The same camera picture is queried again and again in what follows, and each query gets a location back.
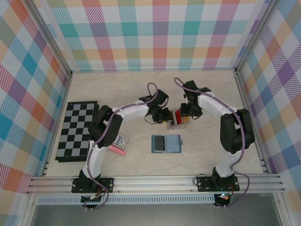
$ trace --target mounting plate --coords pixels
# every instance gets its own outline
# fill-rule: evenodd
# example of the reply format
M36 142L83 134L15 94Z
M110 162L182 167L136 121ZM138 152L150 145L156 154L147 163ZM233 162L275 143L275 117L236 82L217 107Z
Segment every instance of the mounting plate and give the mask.
M231 184L233 186L234 192L238 192L240 190L237 177L234 177L234 180L231 182ZM217 190L213 183L213 180L211 179L211 177L208 176L197 177L197 186L199 192L216 192L216 191L231 192L232 191L232 187L230 184L229 186L224 187L222 190Z
M99 178L97 181L102 184L106 189L108 189L109 193L113 192L114 187L114 178ZM98 189L100 188L100 192L103 193L104 189L96 186L94 190L91 191L90 188L86 187L85 184L82 183L80 178L73 179L73 186L71 189L72 193L98 193Z

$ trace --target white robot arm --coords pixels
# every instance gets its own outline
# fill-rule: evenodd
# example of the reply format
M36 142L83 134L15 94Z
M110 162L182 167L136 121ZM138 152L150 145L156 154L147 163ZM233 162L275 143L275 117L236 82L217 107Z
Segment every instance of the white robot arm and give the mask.
M184 97L187 98L187 102L181 104L181 116L198 118L203 114L202 109L204 108L215 117L221 118L220 141L225 152L222 153L219 163L214 167L211 178L216 189L222 190L229 186L229 183L233 183L234 170L231 166L242 153L242 134L240 128L236 128L238 120L233 112L238 115L243 126L245 149L255 141L250 113L246 109L238 110L221 101L216 101L217 98L210 89L207 87L199 89L194 81L188 81L182 87L191 91L184 89ZM201 91L203 94L192 92L193 90Z
M139 98L132 105L114 108L102 106L88 128L90 140L88 158L79 173L79 179L73 180L75 183L72 192L86 193L98 189L95 182L101 182L104 154L115 141L122 122L147 115L151 115L155 123L170 121L172 114L168 108L164 108L166 104L163 106L166 100L168 100L168 95L158 89L157 95Z
M143 103L142 100L137 100L135 101L135 104L138 103ZM122 118L122 121L129 121L135 118L141 118L147 115L149 111L149 107L147 105L136 105L136 106L131 106L125 110L120 110L119 107L113 107L112 111L118 111L116 115L120 115ZM95 143L95 140L90 140L89 141L89 152L91 151L93 144ZM105 152L107 151L108 147L107 146L102 146L98 147L97 145L95 146L95 149L92 153L92 156L90 158L90 172L93 178L96 178L100 175L100 169L102 166L103 162L103 157ZM83 168L83 172L86 175L86 177L90 178L88 171L87 171L87 162Z

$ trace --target small box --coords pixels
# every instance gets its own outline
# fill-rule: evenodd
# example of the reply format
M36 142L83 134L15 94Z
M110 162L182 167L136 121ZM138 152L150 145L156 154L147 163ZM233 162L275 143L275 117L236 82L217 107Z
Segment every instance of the small box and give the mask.
M189 117L181 117L180 109L172 111L173 120L166 123L167 130L184 129L189 124Z

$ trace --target cable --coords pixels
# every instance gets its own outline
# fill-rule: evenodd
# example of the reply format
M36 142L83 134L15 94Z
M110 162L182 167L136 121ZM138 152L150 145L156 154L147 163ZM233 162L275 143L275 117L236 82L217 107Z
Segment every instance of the cable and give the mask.
M146 120L146 116L144 117L144 120L145 120L147 123L149 123L150 125L155 125L155 124L156 124L155 122L154 122L154 123L151 123L151 122L147 121L147 120Z
M150 102L152 102L154 99L156 99L156 97L157 97L157 95L158 95L158 87L157 87L157 85L156 85L155 83L153 83L153 82L148 83L148 84L147 84L147 90L148 90L149 93L151 93L151 92L150 92L150 85L153 85L153 86L156 88L156 93L155 93L155 95L154 95L154 97L153 97L152 99L150 99L150 100L148 100L148 101L146 101L146 102L143 102L143 103L138 103L138 104L137 104L137 103L133 103L133 104L130 104L130 105L126 105L126 106L121 107L119 110L124 110L124 109L126 109L126 108L128 108L128 107L131 107L131 106L147 105L148 103L150 103ZM94 183L96 183L96 184L99 185L101 188L103 188L104 191L107 193L107 197L106 197L106 199L105 199L105 201L104 201L103 203L101 203L101 204L99 204L98 206L96 206L95 208L89 209L89 210L97 210L97 209L101 208L101 207L109 200L109 191L108 191L108 189L107 189L105 186L103 186L102 184L100 184L98 181L96 181L96 180L94 179L94 177L92 176L92 174L91 174L91 171L90 171L90 158L91 158L92 152L94 151L95 146L96 146L99 142L101 142L102 139L103 139L103 138L105 137L105 135L107 134L108 129L109 129L109 127L110 127L110 124L111 124L111 122L112 122L112 119L113 119L114 115L116 115L118 112L119 112L118 110L115 111L115 112L113 112L113 114L111 115L111 117L110 117L110 119L109 119L109 121L108 121L108 123L107 123L107 126L106 126L106 128L105 128L105 130L104 130L102 136L101 136L101 137L100 137L100 138L92 145L92 148L91 148L91 150L90 150L90 152L89 152L89 154L88 154L88 157L87 157L87 172L88 172L90 178L94 181Z
M231 111L231 112L233 113L233 115L235 116L235 118L237 119L237 121L238 121L238 123L239 123L240 131L241 131L241 137L242 137L241 155L240 155L239 159L238 159L236 162L234 162L234 163L230 166L230 168L231 168L231 170L233 170L234 173L246 177L247 180L248 180L248 184L247 184L247 186L246 186L246 189L245 189L244 193L241 195L241 197L240 197L238 200L236 200L234 203L231 203L231 204L228 205L228 207L229 207L229 206L232 206L233 204L235 204L235 203L237 203L238 201L240 201L240 200L246 195L246 193L247 193L247 191L249 190L249 187L250 187L250 178L248 177L248 175L247 175L247 174L244 174L244 173L238 173L238 172L236 172L236 171L233 169L233 166L235 166L236 164L238 164L238 163L242 160L242 158L243 158L243 156L244 156L244 154L245 154L246 141L245 141L245 134L244 134L244 129L243 129L242 122L241 122L239 116L236 114L236 112L235 112L232 108L230 108L230 106L226 105L224 102L222 102L220 99L216 98L215 96L213 96L213 95L211 95L211 94L208 94L208 93L205 93L205 92L202 92L202 91L199 91L199 90L193 90L193 89L186 88L186 87L183 86L184 83L183 83L179 78L177 78L177 77L174 78L174 82L175 82L179 87L181 87L181 88L184 89L184 90L187 90L187 91L190 91L190 92L194 92L194 93L199 93L199 94L202 94L202 95L204 95L204 96L210 97L211 99L217 101L218 103L220 103L220 104L223 105L224 107L228 108L229 111Z
M229 183L230 186L231 186L231 190L232 190L232 196L234 195L234 188L233 188L233 185L231 183Z
M197 120L199 117L201 117L201 116L198 116L197 118L193 118L193 116L192 116L192 119L193 119L193 120Z
M147 91L149 92L149 95L152 96L149 86L147 86ZM167 97L167 102L166 102L166 104L164 104L163 106L159 106L159 107L160 107L160 108L166 107L167 104L168 104L168 101L169 101L169 97Z
M103 192L103 195L100 196L100 187L98 187L98 197L104 197L104 195L105 195L105 191Z
M196 178L197 178L198 176L200 176L200 175L204 175L205 177L207 177L207 175L205 175L205 174L203 174L203 173L200 173L200 174L196 175L195 178L193 179L193 183L194 183L195 186L198 186L198 185L196 184L195 181L196 181Z

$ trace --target red object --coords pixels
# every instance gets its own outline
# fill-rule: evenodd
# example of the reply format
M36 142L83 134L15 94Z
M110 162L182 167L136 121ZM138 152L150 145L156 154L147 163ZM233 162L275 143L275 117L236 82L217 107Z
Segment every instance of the red object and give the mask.
M109 149L110 151L116 152L117 154L121 154L121 155L125 155L125 154L126 154L125 151L123 151L122 149L120 149L120 148L118 148L118 147L116 147L116 146L114 146L114 145L110 145L110 146L108 147L108 149Z
M182 123L180 109L175 112L175 118L177 119L177 124L180 125Z

